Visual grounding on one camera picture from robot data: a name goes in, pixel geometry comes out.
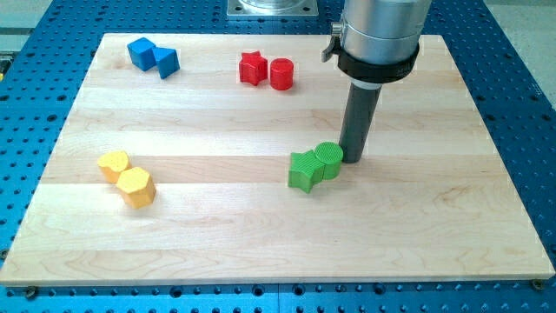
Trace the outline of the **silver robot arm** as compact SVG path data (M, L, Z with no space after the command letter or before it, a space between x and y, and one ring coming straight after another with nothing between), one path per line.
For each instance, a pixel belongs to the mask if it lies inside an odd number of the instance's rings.
M430 0L346 0L341 19L331 25L322 62L337 66L352 83L377 90L413 69Z

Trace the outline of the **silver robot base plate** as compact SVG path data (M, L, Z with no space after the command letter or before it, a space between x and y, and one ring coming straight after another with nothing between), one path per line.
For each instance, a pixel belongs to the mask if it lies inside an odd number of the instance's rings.
M228 0L229 17L314 17L319 15L316 0Z

